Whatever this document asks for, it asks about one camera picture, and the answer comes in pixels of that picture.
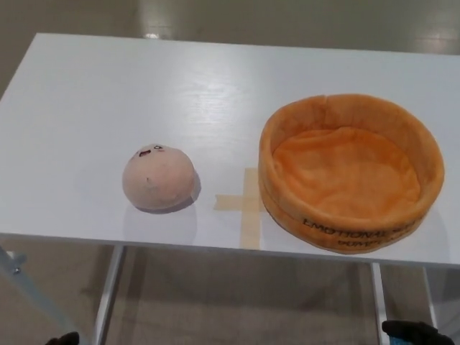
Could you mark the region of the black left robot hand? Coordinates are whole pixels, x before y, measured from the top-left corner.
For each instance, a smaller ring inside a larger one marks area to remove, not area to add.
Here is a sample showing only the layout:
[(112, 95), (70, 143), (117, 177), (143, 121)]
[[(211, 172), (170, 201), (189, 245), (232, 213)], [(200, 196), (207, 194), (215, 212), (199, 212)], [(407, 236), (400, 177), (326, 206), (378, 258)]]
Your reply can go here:
[(79, 343), (80, 335), (78, 332), (73, 331), (59, 338), (52, 338), (45, 345), (79, 345)]

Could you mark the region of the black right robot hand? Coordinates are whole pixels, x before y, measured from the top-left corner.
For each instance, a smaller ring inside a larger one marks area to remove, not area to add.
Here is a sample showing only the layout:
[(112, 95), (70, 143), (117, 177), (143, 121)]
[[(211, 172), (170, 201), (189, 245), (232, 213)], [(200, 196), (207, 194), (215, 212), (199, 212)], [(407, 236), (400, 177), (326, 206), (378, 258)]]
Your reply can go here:
[(454, 345), (450, 337), (421, 321), (383, 321), (382, 331), (389, 336), (391, 345)]

